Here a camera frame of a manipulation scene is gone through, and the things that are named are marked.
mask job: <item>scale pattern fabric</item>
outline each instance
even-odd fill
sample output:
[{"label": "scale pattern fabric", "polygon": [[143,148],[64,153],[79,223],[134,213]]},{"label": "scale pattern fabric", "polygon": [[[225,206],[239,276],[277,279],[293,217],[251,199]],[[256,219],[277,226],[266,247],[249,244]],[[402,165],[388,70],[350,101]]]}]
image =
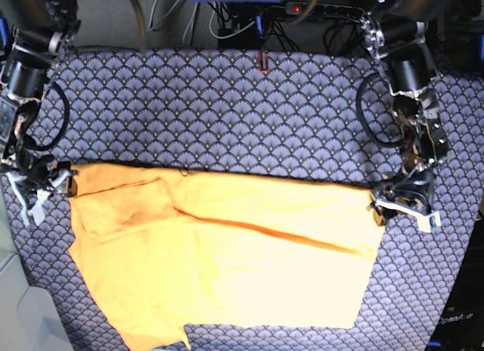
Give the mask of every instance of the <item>scale pattern fabric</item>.
[{"label": "scale pattern fabric", "polygon": [[[262,74],[255,56],[170,50],[70,56],[58,80],[72,101],[70,128],[54,155],[74,163],[117,160],[333,182],[366,183],[398,170],[398,152],[376,147],[355,118],[356,89],[374,72],[369,60],[271,54],[271,72]],[[458,274],[484,180],[482,81],[444,75],[436,89],[453,148],[438,171],[442,228],[426,235],[406,216],[391,221],[355,327],[188,325],[194,350],[424,349]],[[389,125],[390,103],[381,82],[365,94],[368,120],[382,139],[389,139],[384,127],[398,133]],[[51,93],[35,137],[47,142],[61,119]],[[47,221],[24,228],[18,201],[9,189],[5,196],[29,282],[53,296],[74,348],[126,350],[68,255],[74,238],[67,200],[55,197],[46,204]],[[317,273],[328,265],[308,266]]]}]

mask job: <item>orange fabric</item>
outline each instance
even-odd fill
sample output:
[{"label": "orange fabric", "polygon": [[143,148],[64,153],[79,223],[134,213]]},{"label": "orange fabric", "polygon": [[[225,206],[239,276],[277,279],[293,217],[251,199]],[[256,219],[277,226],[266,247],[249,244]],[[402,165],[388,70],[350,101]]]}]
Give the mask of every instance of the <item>orange fabric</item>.
[{"label": "orange fabric", "polygon": [[131,350],[188,345],[187,323],[352,327],[383,235],[368,190],[76,169],[70,254]]}]

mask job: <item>blue fabric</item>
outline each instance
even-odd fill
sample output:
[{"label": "blue fabric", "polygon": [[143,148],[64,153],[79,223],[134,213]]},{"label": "blue fabric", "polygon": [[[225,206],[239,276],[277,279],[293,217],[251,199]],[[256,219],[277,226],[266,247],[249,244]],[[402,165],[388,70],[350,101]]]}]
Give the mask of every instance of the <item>blue fabric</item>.
[{"label": "blue fabric", "polygon": [[[70,127],[53,154],[74,163],[120,160],[360,184],[399,170],[398,151],[376,147],[355,118],[356,89],[374,72],[369,60],[271,53],[270,73],[256,65],[251,51],[70,56],[58,80],[72,103]],[[482,81],[446,74],[435,87],[452,148],[437,170],[442,228],[426,235],[407,216],[390,222],[355,327],[188,325],[194,350],[424,349],[461,266],[484,179]],[[382,82],[365,94],[365,115],[383,140],[399,133],[390,104]],[[50,142],[61,120],[52,92],[33,135]],[[29,282],[53,296],[75,349],[125,350],[67,252],[67,200],[54,197],[46,222],[24,228],[17,199],[10,190],[5,196]],[[317,274],[328,265],[308,266]]]}]

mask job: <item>patterned tablecloth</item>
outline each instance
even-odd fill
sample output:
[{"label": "patterned tablecloth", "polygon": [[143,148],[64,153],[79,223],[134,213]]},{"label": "patterned tablecloth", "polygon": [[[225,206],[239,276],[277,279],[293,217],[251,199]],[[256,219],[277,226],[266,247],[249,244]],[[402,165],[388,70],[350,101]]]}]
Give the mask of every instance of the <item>patterned tablecloth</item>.
[{"label": "patterned tablecloth", "polygon": [[[74,163],[118,160],[359,183],[398,170],[398,152],[376,147],[355,118],[356,89],[374,72],[368,59],[271,54],[271,72],[262,74],[255,55],[163,50],[70,56],[58,80],[72,103],[70,128],[54,155]],[[353,329],[188,325],[193,349],[424,349],[482,197],[482,89],[479,79],[437,80],[453,149],[436,184],[442,228],[426,235],[409,217],[391,221]],[[383,139],[383,127],[392,122],[390,102],[381,82],[365,95],[367,118]],[[47,142],[61,124],[62,104],[52,92],[42,108],[33,133]],[[398,129],[392,124],[386,131]],[[125,350],[67,252],[73,242],[67,201],[55,197],[46,204],[46,222],[25,228],[17,199],[10,190],[5,197],[29,282],[53,296],[74,348]]]}]

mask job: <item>yellow shirt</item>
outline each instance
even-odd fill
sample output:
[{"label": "yellow shirt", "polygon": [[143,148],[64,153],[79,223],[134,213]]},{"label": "yellow shirt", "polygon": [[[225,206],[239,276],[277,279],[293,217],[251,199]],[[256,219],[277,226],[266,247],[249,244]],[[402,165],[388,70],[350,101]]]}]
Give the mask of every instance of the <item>yellow shirt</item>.
[{"label": "yellow shirt", "polygon": [[368,190],[251,175],[78,166],[70,254],[134,351],[184,325],[350,328],[384,228]]}]

